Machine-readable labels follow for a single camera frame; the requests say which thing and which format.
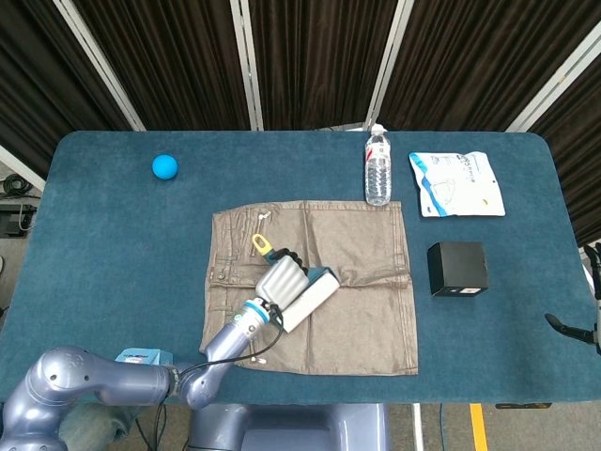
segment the bottle cap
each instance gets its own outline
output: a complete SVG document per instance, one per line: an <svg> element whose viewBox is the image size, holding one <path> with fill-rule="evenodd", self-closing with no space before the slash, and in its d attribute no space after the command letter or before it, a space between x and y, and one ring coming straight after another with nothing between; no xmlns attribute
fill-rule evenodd
<svg viewBox="0 0 601 451"><path fill-rule="evenodd" d="M379 124L374 124L372 126L372 134L384 134L384 132L386 132L386 129L384 127L382 127Z"/></svg>

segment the brown cloth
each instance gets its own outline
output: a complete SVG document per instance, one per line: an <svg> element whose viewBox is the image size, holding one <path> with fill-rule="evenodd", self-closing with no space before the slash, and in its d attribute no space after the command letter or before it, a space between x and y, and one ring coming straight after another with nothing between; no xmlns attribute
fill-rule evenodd
<svg viewBox="0 0 601 451"><path fill-rule="evenodd" d="M251 242L299 254L303 266L328 266L341 287L262 358L238 365L319 375L417 374L413 286L401 204L294 201L254 204L213 215L205 285L203 349L247 299L267 270ZM270 326L255 338L261 350Z"/></svg>

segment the blue felt tabletop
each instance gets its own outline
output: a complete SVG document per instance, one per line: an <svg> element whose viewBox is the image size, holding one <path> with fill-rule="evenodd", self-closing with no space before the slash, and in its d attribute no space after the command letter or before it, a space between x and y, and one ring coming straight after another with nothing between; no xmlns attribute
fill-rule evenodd
<svg viewBox="0 0 601 451"><path fill-rule="evenodd" d="M408 235L419 375L320 377L236 367L218 401L601 399L601 357L552 331L544 318L551 312L592 328L595 317L547 144L528 133L388 136L393 199L402 202ZM130 347L160 348L198 361L211 214L254 202L363 199L367 138L365 132L67 136L54 156L0 335L0 399L57 345L107 358ZM506 216L422 218L408 154L474 150L488 154ZM179 162L172 180L152 174L161 152ZM470 299L433 299L426 251L437 241L482 241L490 289Z"/></svg>

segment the white sponge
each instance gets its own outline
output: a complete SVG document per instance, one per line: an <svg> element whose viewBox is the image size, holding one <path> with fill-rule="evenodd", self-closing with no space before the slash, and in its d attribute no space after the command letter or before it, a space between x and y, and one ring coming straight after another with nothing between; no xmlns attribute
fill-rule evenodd
<svg viewBox="0 0 601 451"><path fill-rule="evenodd" d="M282 313L284 317L284 330L290 334L339 287L340 283L333 274L325 272L294 303L284 310Z"/></svg>

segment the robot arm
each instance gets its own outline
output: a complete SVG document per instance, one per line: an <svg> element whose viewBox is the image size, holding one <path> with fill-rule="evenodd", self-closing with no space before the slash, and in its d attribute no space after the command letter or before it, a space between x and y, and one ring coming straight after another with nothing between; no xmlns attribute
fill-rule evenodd
<svg viewBox="0 0 601 451"><path fill-rule="evenodd" d="M290 256L277 261L259 280L260 298L247 301L208 344L209 362L231 360L270 321L275 303L288 305L309 285L303 268ZM66 451L60 424L77 397L94 393L107 405L148 406L177 396L193 410L216 397L233 362L183 370L113 362L75 347L45 352L27 371L4 408L0 451Z"/></svg>

